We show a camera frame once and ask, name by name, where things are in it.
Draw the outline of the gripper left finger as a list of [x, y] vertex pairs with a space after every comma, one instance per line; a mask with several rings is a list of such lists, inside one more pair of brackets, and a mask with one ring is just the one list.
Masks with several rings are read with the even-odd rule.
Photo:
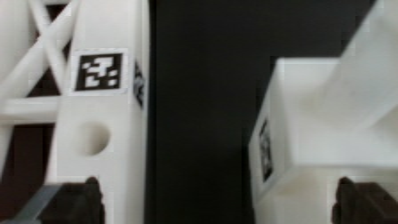
[[100, 181], [48, 184], [2, 224], [105, 224]]

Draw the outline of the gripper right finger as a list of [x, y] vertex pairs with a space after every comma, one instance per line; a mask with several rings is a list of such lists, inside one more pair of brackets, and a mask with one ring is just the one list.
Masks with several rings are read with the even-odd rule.
[[398, 224], [398, 200], [375, 182], [340, 179], [333, 224]]

